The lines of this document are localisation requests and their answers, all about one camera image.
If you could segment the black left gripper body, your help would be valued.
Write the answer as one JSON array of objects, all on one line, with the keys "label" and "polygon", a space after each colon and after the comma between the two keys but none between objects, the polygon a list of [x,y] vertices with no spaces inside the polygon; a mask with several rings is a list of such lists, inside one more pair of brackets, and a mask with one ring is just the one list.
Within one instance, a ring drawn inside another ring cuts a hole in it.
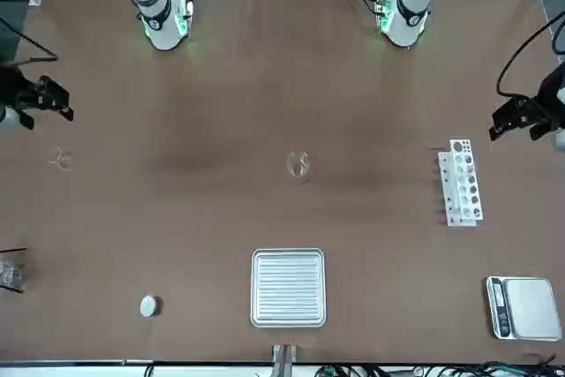
[{"label": "black left gripper body", "polygon": [[540,83],[538,104],[551,116],[555,128],[564,128],[564,66],[558,65]]}]

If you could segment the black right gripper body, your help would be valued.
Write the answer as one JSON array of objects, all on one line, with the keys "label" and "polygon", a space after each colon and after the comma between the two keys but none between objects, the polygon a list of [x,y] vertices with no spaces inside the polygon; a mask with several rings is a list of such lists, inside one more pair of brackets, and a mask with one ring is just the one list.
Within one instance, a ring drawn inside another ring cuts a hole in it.
[{"label": "black right gripper body", "polygon": [[29,80],[18,67],[1,67],[1,103],[12,108],[37,108],[38,84]]}]

